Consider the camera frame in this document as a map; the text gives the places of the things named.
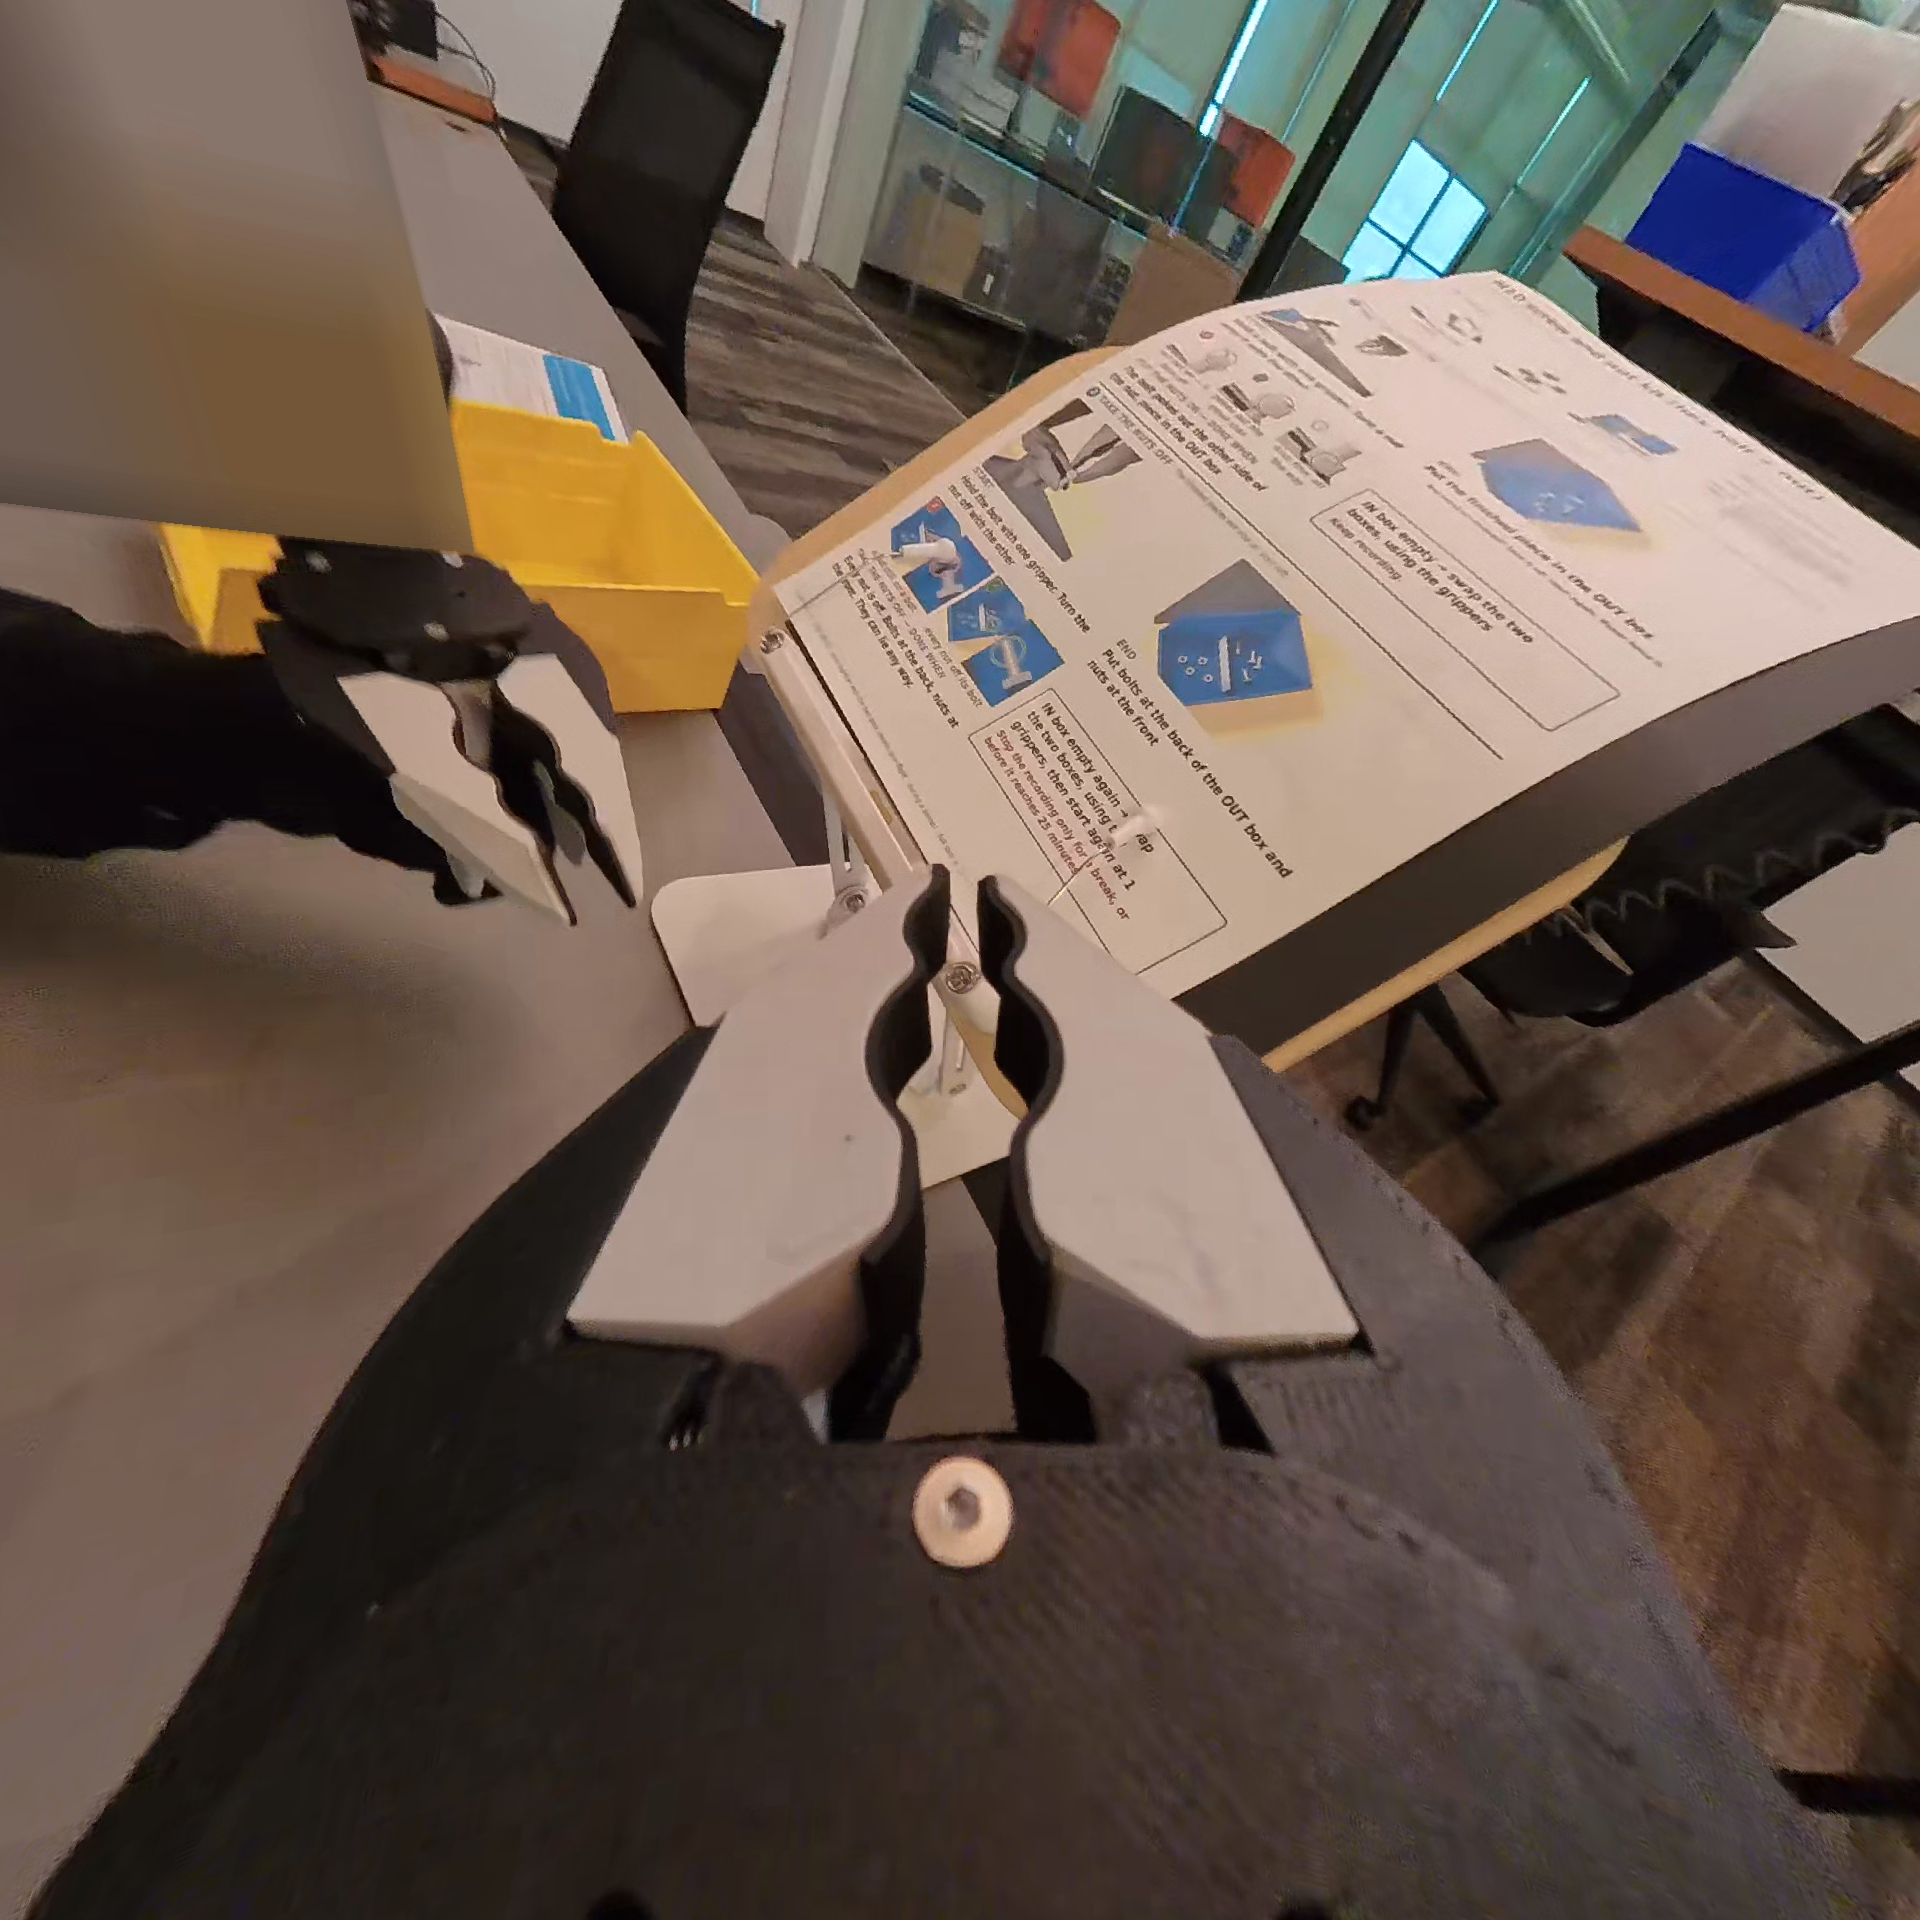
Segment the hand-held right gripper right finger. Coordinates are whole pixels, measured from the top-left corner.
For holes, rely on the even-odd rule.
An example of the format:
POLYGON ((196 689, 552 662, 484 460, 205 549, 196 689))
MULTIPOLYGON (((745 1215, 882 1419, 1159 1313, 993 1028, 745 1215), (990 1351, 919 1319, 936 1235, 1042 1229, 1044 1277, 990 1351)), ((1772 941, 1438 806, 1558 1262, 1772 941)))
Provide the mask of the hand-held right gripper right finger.
POLYGON ((1257 1129, 1258 1059, 1037 896, 975 889, 1009 1142, 999 1307, 1018 1433, 1097 1433, 1137 1388, 1343 1353, 1359 1319, 1257 1129))

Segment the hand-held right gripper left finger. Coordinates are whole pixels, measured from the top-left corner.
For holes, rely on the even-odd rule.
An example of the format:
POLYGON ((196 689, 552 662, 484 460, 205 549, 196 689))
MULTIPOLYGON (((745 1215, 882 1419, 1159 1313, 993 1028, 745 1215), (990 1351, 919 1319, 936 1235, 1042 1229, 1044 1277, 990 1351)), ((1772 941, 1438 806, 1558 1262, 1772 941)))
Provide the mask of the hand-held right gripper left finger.
POLYGON ((909 873, 705 1030, 567 1310, 578 1337, 705 1353, 885 1433, 921 1359, 921 1157, 950 877, 909 873))

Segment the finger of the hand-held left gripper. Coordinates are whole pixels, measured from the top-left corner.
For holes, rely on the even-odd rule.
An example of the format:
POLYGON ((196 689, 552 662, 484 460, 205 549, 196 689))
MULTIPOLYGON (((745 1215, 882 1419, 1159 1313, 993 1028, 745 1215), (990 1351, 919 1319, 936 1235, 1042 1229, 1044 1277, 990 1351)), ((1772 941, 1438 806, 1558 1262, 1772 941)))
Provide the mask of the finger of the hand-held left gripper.
POLYGON ((484 678, 342 677, 342 695, 391 764, 399 815, 442 849, 456 897, 513 897, 565 925, 576 913, 543 839, 505 800, 492 766, 495 700, 484 678))
POLYGON ((560 909, 572 909, 561 869, 578 865, 594 865, 617 900, 637 908, 642 852, 626 760, 573 664, 520 653, 500 669, 487 764, 509 815, 534 837, 560 909))

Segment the yellow plastic bin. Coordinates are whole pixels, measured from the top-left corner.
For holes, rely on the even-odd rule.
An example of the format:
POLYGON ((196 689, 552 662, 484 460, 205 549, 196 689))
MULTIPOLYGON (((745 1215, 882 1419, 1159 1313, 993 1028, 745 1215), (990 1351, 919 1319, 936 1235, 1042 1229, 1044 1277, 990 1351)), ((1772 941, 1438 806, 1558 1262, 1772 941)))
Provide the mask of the yellow plastic bin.
POLYGON ((661 447, 474 400, 450 432, 474 553, 592 647, 612 709, 716 710, 758 575, 661 447))

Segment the person's left hand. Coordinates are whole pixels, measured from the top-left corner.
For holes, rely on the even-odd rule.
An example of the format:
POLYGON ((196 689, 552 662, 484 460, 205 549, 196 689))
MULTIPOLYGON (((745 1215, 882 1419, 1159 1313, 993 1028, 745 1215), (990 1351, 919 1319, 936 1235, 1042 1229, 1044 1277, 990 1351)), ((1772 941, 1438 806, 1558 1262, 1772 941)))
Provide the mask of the person's left hand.
POLYGON ((228 825, 263 825, 432 879, 441 904, 474 904, 447 854, 410 825, 393 789, 282 695, 263 656, 202 656, 135 631, 151 669, 135 696, 133 848, 184 849, 228 825))

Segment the white leaflet blue label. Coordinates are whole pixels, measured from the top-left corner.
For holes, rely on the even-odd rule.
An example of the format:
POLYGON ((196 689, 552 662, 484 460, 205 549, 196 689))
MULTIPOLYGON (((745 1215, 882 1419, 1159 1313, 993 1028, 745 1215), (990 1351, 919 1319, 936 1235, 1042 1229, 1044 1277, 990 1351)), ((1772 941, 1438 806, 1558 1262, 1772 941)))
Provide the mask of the white leaflet blue label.
POLYGON ((446 348, 453 400, 592 424, 609 443, 630 438, 598 365, 441 313, 432 323, 446 348))

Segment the black office chair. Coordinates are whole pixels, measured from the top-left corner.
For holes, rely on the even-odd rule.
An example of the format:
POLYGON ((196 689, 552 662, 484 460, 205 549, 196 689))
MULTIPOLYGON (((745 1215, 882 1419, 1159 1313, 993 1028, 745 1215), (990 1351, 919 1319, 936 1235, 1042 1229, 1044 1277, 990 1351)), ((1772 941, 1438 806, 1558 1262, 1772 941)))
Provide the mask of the black office chair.
POLYGON ((766 107, 784 24, 730 3, 624 3, 550 213, 679 409, 687 313, 766 107))

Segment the glass display cabinet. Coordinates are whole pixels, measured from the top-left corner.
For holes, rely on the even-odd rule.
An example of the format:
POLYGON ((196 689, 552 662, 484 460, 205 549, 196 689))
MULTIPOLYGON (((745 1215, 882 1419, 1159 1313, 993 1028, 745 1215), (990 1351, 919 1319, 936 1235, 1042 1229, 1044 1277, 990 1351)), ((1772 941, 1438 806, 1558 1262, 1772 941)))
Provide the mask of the glass display cabinet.
POLYGON ((908 308, 1092 345, 1156 241, 1238 268, 1293 164, 1248 91, 1282 13, 921 4, 860 270, 908 308))

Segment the blue storage bins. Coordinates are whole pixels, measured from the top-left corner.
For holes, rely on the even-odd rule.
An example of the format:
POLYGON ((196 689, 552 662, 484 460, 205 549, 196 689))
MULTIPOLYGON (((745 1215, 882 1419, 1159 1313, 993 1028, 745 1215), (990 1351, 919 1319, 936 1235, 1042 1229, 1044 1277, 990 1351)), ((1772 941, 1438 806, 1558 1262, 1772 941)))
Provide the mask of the blue storage bins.
POLYGON ((1796 332, 1860 287, 1847 214, 1696 141, 1682 147, 1624 245, 1796 332))

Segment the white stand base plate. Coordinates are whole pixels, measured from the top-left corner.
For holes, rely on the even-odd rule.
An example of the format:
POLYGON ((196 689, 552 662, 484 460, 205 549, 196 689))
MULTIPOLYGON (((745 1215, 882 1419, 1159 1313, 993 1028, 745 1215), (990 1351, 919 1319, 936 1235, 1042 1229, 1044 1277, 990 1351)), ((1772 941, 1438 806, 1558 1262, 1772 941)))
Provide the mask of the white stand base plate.
MULTIPOLYGON (((662 885, 652 921, 687 1020, 716 1023, 770 968, 844 921, 830 879, 826 865, 788 865, 662 885)), ((935 992, 927 1020, 932 1049, 900 1099, 925 1188, 1000 1161, 1016 1127, 935 992)))

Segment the clear stand bracket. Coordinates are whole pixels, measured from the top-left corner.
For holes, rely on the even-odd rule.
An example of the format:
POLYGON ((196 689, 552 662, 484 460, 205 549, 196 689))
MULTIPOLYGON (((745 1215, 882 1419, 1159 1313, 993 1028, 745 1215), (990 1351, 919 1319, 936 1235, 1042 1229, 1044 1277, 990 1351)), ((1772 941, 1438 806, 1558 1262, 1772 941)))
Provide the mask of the clear stand bracket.
POLYGON ((830 900, 820 936, 849 924, 913 865, 892 803, 873 780, 823 787, 830 900))

